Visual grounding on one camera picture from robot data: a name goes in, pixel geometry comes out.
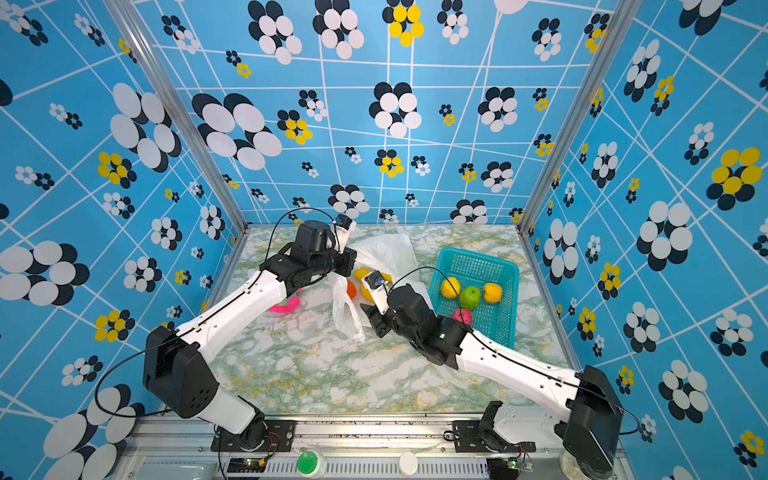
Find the pink red fruit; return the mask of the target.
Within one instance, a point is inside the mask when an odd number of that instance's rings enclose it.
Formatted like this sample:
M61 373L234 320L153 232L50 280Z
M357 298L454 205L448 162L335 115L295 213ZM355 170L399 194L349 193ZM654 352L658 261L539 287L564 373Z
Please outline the pink red fruit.
M469 326L473 324L473 313L467 309L456 309L452 314L452 318Z

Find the yellow mango fruit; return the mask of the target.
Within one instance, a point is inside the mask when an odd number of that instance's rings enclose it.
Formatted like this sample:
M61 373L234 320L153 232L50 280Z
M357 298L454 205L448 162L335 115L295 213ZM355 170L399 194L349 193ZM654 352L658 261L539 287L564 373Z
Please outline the yellow mango fruit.
M370 273L371 273L370 269L359 268L359 269L354 271L353 275L354 275L354 278L356 280L358 280L360 282L360 284L361 284L361 295L362 295L362 297L365 300L373 303L374 299L373 299L373 297L371 295L370 290L368 289L368 285L364 281L364 278L367 277Z

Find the yellow lemon fruit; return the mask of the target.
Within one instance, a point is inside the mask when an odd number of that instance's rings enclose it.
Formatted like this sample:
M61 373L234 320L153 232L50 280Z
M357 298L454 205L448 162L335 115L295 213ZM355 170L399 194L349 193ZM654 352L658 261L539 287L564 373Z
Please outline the yellow lemon fruit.
M458 298L461 291L461 284L456 277L447 277L440 285L440 294L446 299Z

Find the green fruit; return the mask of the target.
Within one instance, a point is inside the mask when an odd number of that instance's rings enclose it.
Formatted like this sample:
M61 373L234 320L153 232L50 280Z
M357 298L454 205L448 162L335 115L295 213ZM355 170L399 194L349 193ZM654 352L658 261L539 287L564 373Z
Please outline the green fruit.
M459 296L460 307L470 311L477 309L482 300L483 291L476 286L464 288Z

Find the yellow orange round fruit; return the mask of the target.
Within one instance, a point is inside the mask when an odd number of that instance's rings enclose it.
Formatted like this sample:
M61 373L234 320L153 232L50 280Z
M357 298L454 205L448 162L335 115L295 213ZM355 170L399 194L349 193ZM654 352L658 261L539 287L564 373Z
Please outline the yellow orange round fruit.
M503 299L503 289L495 283L486 283L483 286L483 300L488 304L498 304Z

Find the white translucent plastic bag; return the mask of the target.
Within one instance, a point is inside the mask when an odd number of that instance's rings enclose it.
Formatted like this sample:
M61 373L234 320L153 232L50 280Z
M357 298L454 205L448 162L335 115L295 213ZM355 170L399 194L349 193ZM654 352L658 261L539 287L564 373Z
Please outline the white translucent plastic bag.
M360 269L379 271L387 281L387 289L396 281L398 286L410 285L424 297L429 307L432 306L428 289L419 280L417 273L411 273L401 280L406 273L417 268L412 242L404 232L375 235L348 244L348 247L357 253L353 272ZM346 277L330 273L328 280L332 290L332 315L336 329L350 340L362 342L371 330L361 308L364 300L353 299L347 293Z

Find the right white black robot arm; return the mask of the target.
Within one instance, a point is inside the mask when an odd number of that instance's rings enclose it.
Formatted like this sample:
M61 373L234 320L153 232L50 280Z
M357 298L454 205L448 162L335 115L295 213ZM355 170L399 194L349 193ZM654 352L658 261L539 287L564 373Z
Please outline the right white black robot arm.
M591 366L556 367L490 340L461 320L436 314L410 285L377 288L364 305L378 337L394 332L430 362L479 375L544 407L553 433L591 479L613 474L627 411L607 376Z

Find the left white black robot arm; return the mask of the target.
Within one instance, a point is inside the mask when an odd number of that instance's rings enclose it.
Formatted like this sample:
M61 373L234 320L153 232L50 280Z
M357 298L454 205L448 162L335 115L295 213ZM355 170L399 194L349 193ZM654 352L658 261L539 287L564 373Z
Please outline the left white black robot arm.
M181 418L198 418L256 449L266 435L261 410L226 390L210 364L257 317L297 291L335 273L348 277L356 253L347 245L356 227L339 215L331 224L307 221L295 239L260 264L236 291L197 318L149 334L144 387Z

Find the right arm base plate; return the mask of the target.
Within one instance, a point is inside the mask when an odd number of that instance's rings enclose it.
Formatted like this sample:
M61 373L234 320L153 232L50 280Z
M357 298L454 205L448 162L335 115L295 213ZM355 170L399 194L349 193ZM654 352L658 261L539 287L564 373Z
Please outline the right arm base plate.
M443 438L452 442L457 453L500 453L522 455L537 450L534 442L510 443L497 434L490 420L456 420Z

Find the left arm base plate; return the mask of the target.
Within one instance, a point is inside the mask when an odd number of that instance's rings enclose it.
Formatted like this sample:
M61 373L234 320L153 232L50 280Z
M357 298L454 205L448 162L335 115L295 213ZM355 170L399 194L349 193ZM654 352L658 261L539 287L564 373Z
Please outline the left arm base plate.
M215 427L210 450L214 453L289 452L296 427L296 421L284 419L255 420L240 434Z

